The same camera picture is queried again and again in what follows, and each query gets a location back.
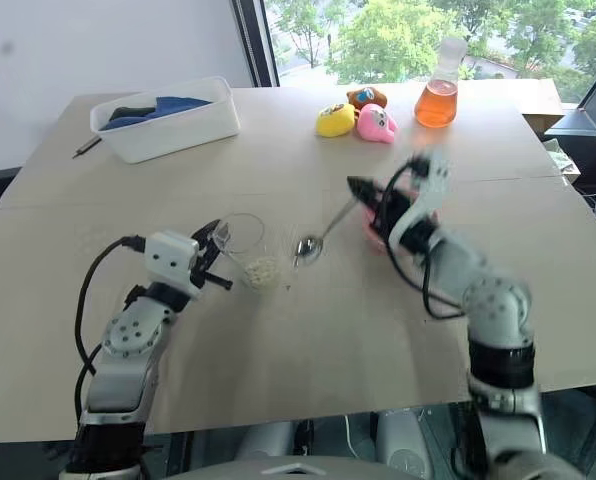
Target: wooden table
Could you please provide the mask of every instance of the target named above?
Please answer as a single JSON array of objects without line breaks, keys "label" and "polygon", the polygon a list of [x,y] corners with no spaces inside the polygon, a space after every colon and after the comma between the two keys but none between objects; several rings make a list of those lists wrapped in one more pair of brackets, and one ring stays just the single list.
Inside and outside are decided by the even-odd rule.
[{"label": "wooden table", "polygon": [[[236,89],[239,136],[127,165],[90,136],[82,97],[65,111],[0,200],[0,441],[71,438],[78,289],[111,241],[189,233],[233,211],[261,216],[281,251],[322,228],[348,198],[347,175],[385,178],[413,148],[443,145],[451,183],[441,221],[532,290],[537,378],[546,390],[596,383],[596,219],[559,176],[514,107],[461,85],[456,122],[411,119],[420,85],[386,86],[396,144],[314,135],[341,91]],[[380,410],[468,398],[466,320],[435,323],[418,293],[372,253],[352,212],[321,259],[287,269],[273,293],[209,286],[176,325],[161,363],[154,432]],[[228,262],[216,273],[233,275]],[[91,348],[145,282],[138,254],[96,274],[84,319]]]}]

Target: white wall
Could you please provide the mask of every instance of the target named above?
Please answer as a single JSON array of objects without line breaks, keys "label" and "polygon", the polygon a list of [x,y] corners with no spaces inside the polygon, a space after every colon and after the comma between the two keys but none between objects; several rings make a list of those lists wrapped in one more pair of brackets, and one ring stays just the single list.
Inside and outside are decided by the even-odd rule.
[{"label": "white wall", "polygon": [[0,0],[0,169],[75,95],[207,75],[252,85],[229,0]]}]

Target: metal spoon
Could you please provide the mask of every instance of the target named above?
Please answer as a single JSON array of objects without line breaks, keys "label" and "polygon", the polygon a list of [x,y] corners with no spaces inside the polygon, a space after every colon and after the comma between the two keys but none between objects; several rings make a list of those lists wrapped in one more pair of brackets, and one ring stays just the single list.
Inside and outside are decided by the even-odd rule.
[{"label": "metal spoon", "polygon": [[320,256],[325,237],[333,230],[336,225],[338,225],[338,223],[340,223],[343,218],[345,218],[345,216],[356,205],[356,202],[357,200],[352,198],[345,203],[333,220],[329,222],[329,225],[327,225],[327,228],[325,228],[320,236],[305,235],[298,241],[294,253],[294,267],[297,267],[299,264],[310,265]]}]

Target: white plastic container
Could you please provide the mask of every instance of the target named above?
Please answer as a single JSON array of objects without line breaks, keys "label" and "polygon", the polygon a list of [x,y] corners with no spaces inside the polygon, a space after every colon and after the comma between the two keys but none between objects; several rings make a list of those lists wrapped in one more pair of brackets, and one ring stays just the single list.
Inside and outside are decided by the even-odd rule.
[{"label": "white plastic container", "polygon": [[[156,97],[192,97],[208,105],[112,130],[100,130],[118,107],[153,107]],[[227,81],[208,77],[102,103],[91,109],[91,131],[127,163],[236,135],[240,123]]]}]

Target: brown plush toy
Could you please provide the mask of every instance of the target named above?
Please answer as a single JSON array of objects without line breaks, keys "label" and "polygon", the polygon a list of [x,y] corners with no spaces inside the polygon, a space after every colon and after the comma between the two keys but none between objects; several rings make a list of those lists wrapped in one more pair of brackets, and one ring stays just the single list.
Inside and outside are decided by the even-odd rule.
[{"label": "brown plush toy", "polygon": [[387,106],[387,96],[379,92],[374,87],[365,87],[360,90],[353,90],[347,92],[347,98],[357,110],[362,110],[362,107],[369,103],[375,103],[382,108]]}]

